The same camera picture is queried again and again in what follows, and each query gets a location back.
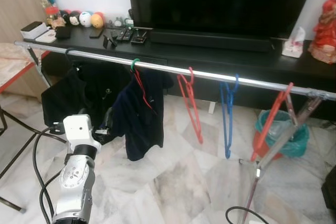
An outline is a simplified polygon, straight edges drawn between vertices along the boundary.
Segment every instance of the blue hanger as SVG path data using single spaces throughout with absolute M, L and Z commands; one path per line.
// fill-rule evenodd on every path
M 231 90 L 229 88 L 229 85 L 226 82 L 221 82 L 220 85 L 220 97 L 222 99 L 222 113 L 223 113 L 223 125 L 224 125 L 224 145 L 225 145 L 225 157 L 227 159 L 230 158 L 231 151 L 230 147 L 232 145 L 232 106 L 233 106 L 233 100 L 234 100 L 234 94 L 236 93 L 239 85 L 239 75 L 236 74 L 236 84 L 235 87 Z M 227 134 L 226 134 L 226 119 L 225 119 L 225 105 L 224 105 L 224 85 L 226 88 L 226 105 L 227 105 L 227 113 L 229 114 L 229 141 L 227 140 Z

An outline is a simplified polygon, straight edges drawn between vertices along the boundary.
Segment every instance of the metal clothes rack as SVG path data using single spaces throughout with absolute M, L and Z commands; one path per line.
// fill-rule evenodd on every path
M 58 52 L 61 54 L 64 54 L 66 49 L 58 48 L 58 47 L 51 47 L 51 46 L 45 46 L 45 45 L 39 45 L 35 43 L 28 43 L 28 42 L 21 42 L 16 41 L 14 44 L 18 46 L 22 46 L 28 49 L 31 57 L 33 59 L 36 59 L 37 57 L 34 55 L 34 52 L 29 49 L 41 49 L 46 51 L 52 51 L 52 52 Z M 123 59 L 123 58 L 117 58 L 112 56 L 105 56 L 100 54 L 92 54 L 89 52 L 83 52 L 79 50 L 72 50 L 68 52 L 69 55 L 89 58 L 89 59 L 96 59 L 96 60 L 103 60 L 103 61 L 109 61 L 109 62 L 115 62 L 120 63 L 124 65 L 131 65 L 132 60 Z M 170 66 L 163 66 L 163 65 L 157 65 L 147 62 L 136 62 L 136 66 L 143 67 L 143 68 L 149 68 L 149 69 L 155 69 L 170 73 L 177 73 L 177 74 L 184 74 L 187 76 L 190 76 L 191 73 L 188 69 L 183 68 L 176 68 L 176 67 L 170 67 Z M 193 74 L 195 77 L 204 78 L 204 79 L 210 79 L 210 80 L 216 80 L 216 81 L 225 81 L 225 82 L 236 82 L 236 77 L 233 76 L 226 76 L 223 74 L 216 74 L 216 73 L 208 73 L 208 72 L 202 72 L 202 71 L 193 71 Z M 240 85 L 250 86 L 250 87 L 256 87 L 256 88 L 264 88 L 264 89 L 270 89 L 270 90 L 277 90 L 277 91 L 285 91 L 287 88 L 287 85 L 285 84 L 279 84 L 279 83 L 273 83 L 273 82 L 266 82 L 266 81 L 258 81 L 258 80 L 251 80 L 246 78 L 239 78 L 238 79 Z M 255 168 L 254 172 L 254 180 L 251 184 L 246 207 L 249 208 L 254 192 L 256 190 L 258 181 L 260 180 L 262 174 L 264 173 L 264 170 L 268 166 L 268 164 L 272 161 L 273 157 L 280 151 L 280 149 L 289 141 L 289 139 L 296 133 L 297 129 L 304 124 L 304 122 L 308 119 L 309 115 L 319 106 L 319 104 L 323 100 L 331 100 L 336 101 L 336 93 L 323 91 L 323 90 L 316 90 L 316 89 L 308 89 L 308 88 L 301 88 L 301 87 L 292 87 L 290 93 L 292 94 L 300 94 L 300 95 L 306 95 L 308 97 L 307 103 L 302 107 L 301 111 L 297 115 L 297 123 L 293 124 L 292 126 L 288 127 L 279 137 L 278 141 L 273 145 L 270 150 L 267 152 L 267 154 L 260 160 L 260 162 L 254 162 L 253 166 Z M 247 162 L 244 160 L 239 161 L 241 164 L 251 164 L 251 162 Z M 247 213 L 243 213 L 239 223 L 244 224 L 246 221 Z

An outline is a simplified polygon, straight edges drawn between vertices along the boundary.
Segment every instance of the trash bin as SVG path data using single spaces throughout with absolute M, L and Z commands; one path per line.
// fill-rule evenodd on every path
M 257 139 L 259 138 L 263 127 L 266 123 L 270 110 L 261 112 L 255 124 L 256 134 L 253 141 L 253 148 L 256 151 Z M 291 124 L 290 116 L 287 112 L 279 110 L 276 114 L 272 126 L 266 135 L 265 141 L 257 151 L 260 157 L 263 157 L 277 141 L 280 134 Z M 274 157 L 278 159 L 285 155 L 287 157 L 301 157 L 304 155 L 309 140 L 309 130 L 306 124 L 303 124 L 294 134 L 294 136 L 281 148 L 279 153 Z

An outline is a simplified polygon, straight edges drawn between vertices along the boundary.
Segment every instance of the black tv screen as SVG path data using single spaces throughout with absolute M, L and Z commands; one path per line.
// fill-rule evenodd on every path
M 306 0 L 131 0 L 134 25 L 288 37 Z

